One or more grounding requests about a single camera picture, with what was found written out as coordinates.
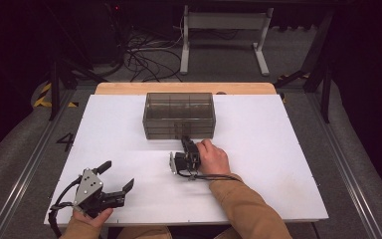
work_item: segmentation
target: tripod leg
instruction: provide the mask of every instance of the tripod leg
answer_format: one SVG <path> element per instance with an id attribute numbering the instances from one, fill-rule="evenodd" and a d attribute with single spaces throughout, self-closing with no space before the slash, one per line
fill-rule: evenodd
<path id="1" fill-rule="evenodd" d="M 92 79 L 93 81 L 95 81 L 97 83 L 107 82 L 107 80 L 105 80 L 104 78 L 94 74 L 93 72 L 85 69 L 84 67 L 80 66 L 79 64 L 75 63 L 74 61 L 71 61 L 68 58 L 61 58 L 61 62 L 67 68 L 77 70 L 81 74 L 87 76 L 88 78 Z"/>
<path id="2" fill-rule="evenodd" d="M 303 72 L 303 71 L 297 71 L 295 73 L 293 73 L 292 75 L 288 76 L 288 77 L 283 77 L 282 80 L 280 81 L 277 81 L 276 83 L 274 83 L 274 86 L 275 88 L 281 88 L 282 86 L 290 83 L 290 82 L 293 82 L 294 80 L 302 77 L 303 75 L 305 75 L 306 72 Z"/>
<path id="3" fill-rule="evenodd" d="M 51 83 L 52 83 L 52 112 L 49 120 L 53 120 L 60 109 L 60 92 L 59 92 L 59 66 L 54 62 L 51 70 Z"/>
<path id="4" fill-rule="evenodd" d="M 324 59 L 321 59 L 317 64 L 314 70 L 309 74 L 308 79 L 306 80 L 305 84 L 303 85 L 303 89 L 307 93 L 313 93 L 315 90 L 317 90 L 318 86 L 322 82 L 324 76 L 325 76 L 325 64 Z"/>
<path id="5" fill-rule="evenodd" d="M 323 119 L 326 123 L 330 123 L 330 121 L 328 120 L 328 104 L 330 100 L 330 87 L 331 87 L 331 72 L 330 72 L 330 68 L 326 66 L 322 95 L 321 95 L 321 115 L 323 116 Z"/>

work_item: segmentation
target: white table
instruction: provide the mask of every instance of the white table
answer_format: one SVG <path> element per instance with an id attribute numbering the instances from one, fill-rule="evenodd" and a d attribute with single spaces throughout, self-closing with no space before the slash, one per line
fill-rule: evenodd
<path id="1" fill-rule="evenodd" d="M 232 170 L 284 221 L 326 219 L 326 209 L 281 98 L 213 97 L 213 142 L 227 151 Z M 120 191 L 131 178 L 135 184 L 124 207 L 114 209 L 106 221 L 108 226 L 228 223 L 207 181 L 188 181 L 170 171 L 169 153 L 183 151 L 181 142 L 145 138 L 144 102 L 144 95 L 91 96 L 51 205 L 85 168 L 111 160 L 112 168 L 99 176 L 103 191 Z M 62 201 L 73 201 L 74 197 L 72 189 Z M 68 224 L 71 214 L 70 209 L 61 210 L 58 223 Z"/>

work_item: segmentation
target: transparent container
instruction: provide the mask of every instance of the transparent container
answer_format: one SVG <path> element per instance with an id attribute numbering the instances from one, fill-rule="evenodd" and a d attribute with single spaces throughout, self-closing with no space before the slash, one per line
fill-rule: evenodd
<path id="1" fill-rule="evenodd" d="M 215 108 L 211 93 L 148 93 L 143 125 L 147 139 L 212 138 Z"/>

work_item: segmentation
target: black cable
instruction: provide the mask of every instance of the black cable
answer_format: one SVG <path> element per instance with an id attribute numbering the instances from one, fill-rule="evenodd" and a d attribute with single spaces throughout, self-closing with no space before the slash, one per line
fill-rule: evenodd
<path id="1" fill-rule="evenodd" d="M 80 184 L 81 181 L 82 181 L 82 177 L 79 176 L 79 178 L 77 178 L 72 183 L 70 183 L 70 185 L 68 185 L 68 187 L 66 187 L 64 189 L 64 191 L 61 193 L 61 195 L 58 197 L 55 204 L 51 206 L 51 212 L 49 212 L 49 214 L 48 214 L 48 221 L 49 221 L 49 224 L 50 224 L 52 230 L 54 231 L 55 235 L 57 236 L 57 238 L 60 238 L 62 236 L 61 230 L 58 228 L 58 223 L 57 223 L 58 210 L 66 207 L 66 206 L 69 206 L 69 203 L 71 203 L 71 202 L 61 203 L 61 200 L 65 196 L 65 194 L 73 186 Z"/>
<path id="2" fill-rule="evenodd" d="M 320 234 L 317 231 L 317 227 L 315 227 L 315 224 L 313 222 L 311 222 L 311 225 L 314 228 L 315 236 L 317 237 L 317 239 L 320 239 Z"/>
<path id="3" fill-rule="evenodd" d="M 176 54 L 173 53 L 173 52 L 167 51 L 167 50 L 163 50 L 163 49 L 157 49 L 157 50 L 153 50 L 153 49 L 137 50 L 137 52 L 140 52 L 140 53 L 141 53 L 141 52 L 144 52 L 144 51 L 145 51 L 145 52 L 157 51 L 157 52 L 165 52 L 165 53 L 169 53 L 169 54 L 173 55 L 179 62 L 181 62 L 181 58 L 180 58 L 178 55 L 176 55 Z M 129 59 L 128 59 L 128 63 L 129 63 L 129 64 L 131 64 L 131 60 L 132 60 L 132 58 L 133 58 L 136 62 L 138 62 L 138 64 L 135 65 L 136 67 L 141 66 L 141 67 L 144 68 L 144 69 L 141 69 L 141 70 L 137 71 L 137 68 L 135 68 L 135 70 L 133 70 L 133 69 L 131 69 L 130 67 L 127 67 L 129 70 L 135 72 L 134 76 L 133 76 L 132 79 L 130 80 L 131 82 L 134 81 L 135 78 L 138 77 L 138 75 L 141 74 L 141 72 L 142 72 L 143 70 L 147 70 L 147 71 L 150 72 L 150 74 L 153 76 L 153 78 L 150 78 L 150 79 L 149 79 L 148 77 L 144 78 L 143 82 L 148 82 L 148 81 L 157 81 L 157 82 L 159 82 L 159 80 L 161 80 L 161 79 L 167 79 L 167 78 L 170 78 L 170 77 L 173 77 L 173 76 L 175 76 L 180 82 L 182 82 L 182 80 L 177 76 L 177 74 L 178 74 L 179 71 L 180 71 L 179 68 L 178 68 L 176 71 L 174 71 L 174 70 L 172 70 L 171 68 L 167 67 L 166 65 L 163 65 L 163 64 L 158 63 L 158 62 L 156 62 L 156 61 L 153 61 L 153 60 L 151 60 L 151 59 L 149 59 L 149 58 L 146 58 L 146 57 L 144 57 L 144 56 L 142 56 L 142 55 L 139 56 L 136 52 L 127 51 L 127 53 L 130 55 L 130 56 L 129 56 Z M 172 74 L 169 74 L 169 75 L 166 75 L 166 76 L 159 77 L 159 76 L 157 76 L 158 73 L 154 73 L 153 71 L 151 71 L 151 70 L 149 69 L 149 65 L 148 65 L 147 62 L 151 62 L 151 63 L 153 63 L 153 64 L 157 67 L 157 72 L 159 72 L 159 70 L 160 70 L 160 69 L 159 69 L 159 66 L 160 66 L 160 67 L 163 67 L 163 68 L 169 70 L 170 72 L 172 72 Z"/>
<path id="4" fill-rule="evenodd" d="M 209 30 L 192 30 L 191 34 L 190 34 L 190 38 L 193 38 L 195 35 L 200 34 L 200 33 L 207 33 L 207 34 L 214 35 L 218 38 L 221 38 L 223 40 L 232 40 L 238 35 L 238 32 L 240 30 L 228 30 L 228 31 L 229 32 L 220 31 L 220 30 L 212 30 L 212 29 L 209 29 Z"/>
<path id="5" fill-rule="evenodd" d="M 152 39 L 148 40 L 149 38 L 150 38 L 150 36 L 148 34 L 144 34 L 144 33 L 138 33 L 138 34 L 132 35 L 129 38 L 129 40 L 127 41 L 126 46 L 129 49 L 139 48 L 139 47 L 145 46 L 148 43 L 155 40 L 154 37 L 152 37 Z"/>
<path id="6" fill-rule="evenodd" d="M 234 177 L 234 176 L 230 176 L 230 175 L 226 175 L 226 174 L 203 174 L 203 175 L 198 175 L 197 173 L 196 174 L 192 174 L 190 172 L 189 175 L 186 175 L 186 174 L 183 174 L 181 173 L 180 171 L 178 171 L 178 175 L 182 176 L 182 177 L 188 177 L 190 178 L 190 180 L 194 180 L 194 179 L 204 179 L 204 180 L 210 180 L 210 181 L 216 181 L 216 180 L 234 180 L 234 181 L 240 181 L 240 179 Z"/>
<path id="7" fill-rule="evenodd" d="M 164 42 L 164 43 L 162 43 L 160 45 L 154 45 L 154 43 L 152 43 L 152 42 L 156 41 L 156 40 L 159 40 L 160 42 Z M 135 48 L 137 50 L 140 50 L 140 48 L 142 48 L 142 47 L 145 47 L 145 48 L 156 48 L 156 49 L 157 48 L 168 48 L 168 47 L 173 47 L 176 42 L 174 42 L 173 40 L 165 41 L 163 39 L 158 39 L 158 38 L 152 38 L 150 40 L 147 40 L 147 38 L 144 38 L 144 40 L 141 41 L 141 42 L 139 42 L 139 39 L 138 39 L 136 45 L 133 45 L 133 46 L 128 45 L 128 47 L 130 49 L 134 49 Z"/>

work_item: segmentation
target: gray floor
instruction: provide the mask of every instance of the gray floor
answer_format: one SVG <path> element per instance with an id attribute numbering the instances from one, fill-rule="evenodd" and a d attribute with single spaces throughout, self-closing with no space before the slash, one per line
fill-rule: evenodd
<path id="1" fill-rule="evenodd" d="M 231 41 L 200 34 L 191 41 L 189 73 L 180 78 L 184 82 L 272 83 L 278 76 L 298 70 L 314 34 L 315 30 L 279 32 L 271 29 L 264 49 L 271 71 L 269 77 L 261 76 L 251 49 L 257 32 L 240 32 Z M 171 50 L 180 54 L 180 49 L 178 46 Z M 178 66 L 177 60 L 166 54 L 145 53 L 145 56 L 154 57 L 171 68 Z M 108 79 L 113 82 L 129 81 L 132 75 L 122 69 Z M 320 92 L 305 94 L 301 84 L 303 80 L 298 80 L 280 92 L 286 93 L 286 111 L 330 218 L 314 224 L 289 223 L 290 234 L 293 238 L 317 238 L 317 230 L 320 238 L 382 238 L 382 181 L 349 123 L 338 88 L 335 85 L 332 87 L 330 124 L 324 124 L 318 116 Z M 26 174 L 23 170 L 30 165 L 30 159 L 38 159 L 37 164 L 32 166 L 35 170 L 31 180 L 25 181 L 27 189 L 22 191 L 21 201 L 15 204 L 13 213 L 8 214 L 8 223 L 0 231 L 1 238 L 54 237 L 52 230 L 43 222 L 50 203 L 48 197 L 68 156 L 65 145 L 56 142 L 69 132 L 76 133 L 89 95 L 94 93 L 95 88 L 94 83 L 81 82 L 76 91 L 62 90 L 68 101 L 79 103 L 77 108 L 64 108 L 53 122 L 48 122 L 49 108 L 34 108 L 0 143 L 0 212 L 17 179 Z M 37 93 L 32 96 L 32 102 L 36 97 Z M 49 128 L 53 129 L 52 132 L 45 133 L 44 137 L 44 132 Z M 47 139 L 44 147 L 36 148 L 43 139 Z M 79 172 L 84 166 L 79 165 Z M 360 198 L 364 198 L 366 203 L 357 201 Z"/>

